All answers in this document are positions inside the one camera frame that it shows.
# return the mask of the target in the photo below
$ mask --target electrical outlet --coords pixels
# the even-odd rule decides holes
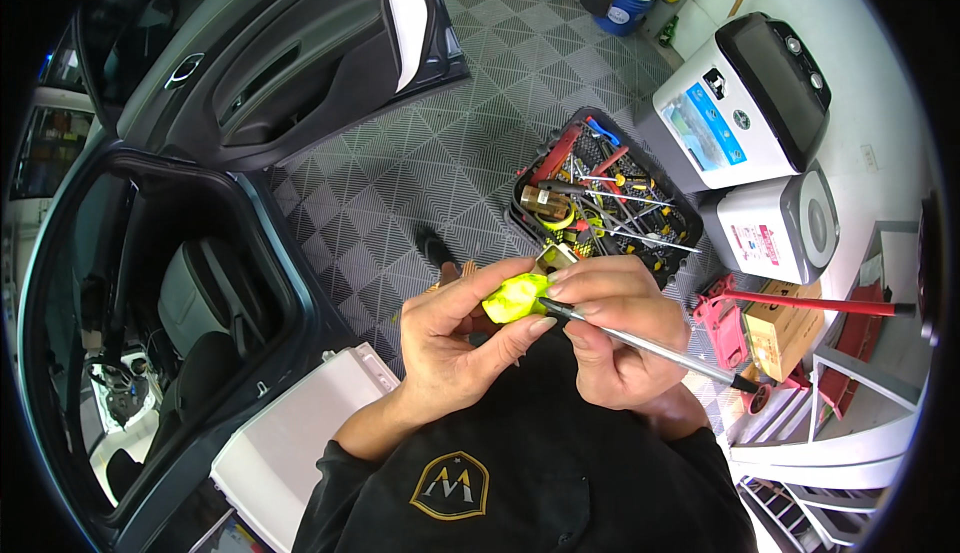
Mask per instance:
[[[863,145],[860,147],[860,153],[863,154],[863,164],[867,167],[867,172],[870,174],[876,174],[880,171],[880,167],[877,165],[877,156],[874,155],[874,148],[870,145]]]

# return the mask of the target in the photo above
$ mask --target black shoe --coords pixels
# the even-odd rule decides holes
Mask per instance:
[[[460,271],[460,264],[453,258],[453,253],[444,244],[443,239],[433,230],[432,227],[422,224],[416,228],[414,235],[416,250],[419,251],[431,264],[439,270],[442,265],[448,261],[453,263]]]

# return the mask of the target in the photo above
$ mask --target open car door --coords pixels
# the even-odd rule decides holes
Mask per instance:
[[[469,77],[443,0],[91,0],[75,30],[105,128],[217,170]]]

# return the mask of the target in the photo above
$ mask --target car seat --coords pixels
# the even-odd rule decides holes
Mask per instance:
[[[262,346],[269,319],[234,250],[206,236],[182,243],[163,274],[156,311],[176,353],[186,359],[208,332],[229,334],[241,357]]]
[[[230,381],[243,361],[234,339],[222,331],[207,332],[198,338],[183,360],[179,375],[163,393],[159,422],[143,463],[138,463],[126,449],[117,449],[106,464],[106,482],[113,496],[123,499],[145,465],[170,442],[180,428],[204,411]]]

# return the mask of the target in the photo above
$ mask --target gray tile floor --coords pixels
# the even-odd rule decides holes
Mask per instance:
[[[437,280],[414,248],[417,224],[435,227],[458,259],[480,265],[534,253],[502,211],[517,170],[577,110],[604,110],[627,129],[672,73],[635,33],[607,34],[578,0],[445,0],[472,80],[406,105],[270,169],[320,283],[353,330],[403,376],[402,302]],[[692,255],[667,294],[691,293],[718,262]],[[713,359],[702,330],[691,349]],[[718,425],[715,396],[701,396]]]

